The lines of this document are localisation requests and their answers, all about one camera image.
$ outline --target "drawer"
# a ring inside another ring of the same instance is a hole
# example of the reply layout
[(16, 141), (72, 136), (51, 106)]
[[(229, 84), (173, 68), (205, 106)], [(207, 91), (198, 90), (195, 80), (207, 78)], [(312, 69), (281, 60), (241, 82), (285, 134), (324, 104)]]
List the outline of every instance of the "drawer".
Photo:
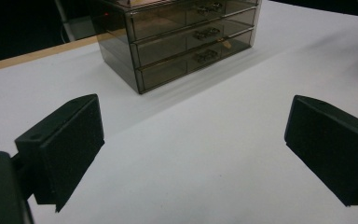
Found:
[(135, 10), (126, 14), (130, 41), (141, 40), (256, 6), (256, 0), (199, 0)]
[(131, 7), (139, 7), (139, 6), (144, 6), (144, 5), (152, 5), (152, 4), (156, 4), (157, 2), (164, 2), (164, 0), (116, 0), (116, 3), (123, 6), (123, 7), (127, 7), (127, 8), (131, 8)]
[(251, 36), (252, 30), (216, 41), (214, 44), (204, 48), (190, 50), (179, 57), (141, 67), (136, 70), (136, 73), (142, 78), (144, 89), (147, 91), (250, 48)]
[(145, 66), (187, 50), (207, 45), (220, 38), (235, 35), (253, 27), (255, 10), (247, 10), (232, 17), (166, 35), (150, 41), (131, 44), (135, 67)]

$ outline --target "dark background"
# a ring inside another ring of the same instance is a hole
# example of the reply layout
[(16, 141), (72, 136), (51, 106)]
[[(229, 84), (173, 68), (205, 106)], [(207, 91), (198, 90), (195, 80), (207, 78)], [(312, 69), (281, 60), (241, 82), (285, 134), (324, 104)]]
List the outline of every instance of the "dark background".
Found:
[[(62, 0), (68, 20), (89, 15), (88, 0)], [(358, 0), (276, 0), (358, 15)], [(68, 42), (54, 0), (0, 0), (0, 60)]]

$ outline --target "wooden table edge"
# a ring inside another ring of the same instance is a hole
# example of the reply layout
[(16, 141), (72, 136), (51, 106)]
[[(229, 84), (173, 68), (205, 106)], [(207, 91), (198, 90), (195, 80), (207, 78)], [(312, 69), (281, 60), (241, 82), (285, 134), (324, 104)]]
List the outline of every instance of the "wooden table edge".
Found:
[(20, 55), (17, 57), (4, 59), (4, 60), (0, 61), (0, 69), (10, 67), (12, 65), (19, 64), (19, 63), (30, 62), (30, 61), (40, 59), (43, 57), (47, 57), (47, 56), (50, 56), (53, 54), (58, 54), (58, 53), (61, 53), (61, 52), (67, 51), (67, 50), (77, 49), (77, 48), (87, 46), (87, 45), (90, 45), (90, 44), (93, 44), (96, 42), (97, 42), (97, 37), (92, 36), (92, 37), (80, 39), (80, 40), (77, 40), (74, 42), (70, 42), (67, 44), (62, 44), (62, 45), (59, 45), (56, 47), (52, 47), (52, 48), (48, 48), (48, 49), (41, 49), (39, 51), (23, 54), (23, 55)]

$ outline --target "table surface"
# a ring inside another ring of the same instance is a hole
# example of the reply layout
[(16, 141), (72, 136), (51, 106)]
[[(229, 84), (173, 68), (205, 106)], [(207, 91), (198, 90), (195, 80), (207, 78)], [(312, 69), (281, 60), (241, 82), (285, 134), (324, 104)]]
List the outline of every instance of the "table surface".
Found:
[(0, 69), (0, 150), (90, 93), (106, 144), (38, 224), (358, 223), (283, 140), (296, 94), (358, 118), (358, 17), (264, 1), (252, 49), (144, 95), (96, 43)]

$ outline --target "drawer organizer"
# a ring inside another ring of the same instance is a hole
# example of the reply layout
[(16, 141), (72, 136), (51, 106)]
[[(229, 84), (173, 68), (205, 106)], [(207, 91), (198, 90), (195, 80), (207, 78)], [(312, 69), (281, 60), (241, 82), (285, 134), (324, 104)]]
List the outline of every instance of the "drawer organizer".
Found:
[(261, 0), (90, 0), (103, 59), (150, 91), (250, 48)]

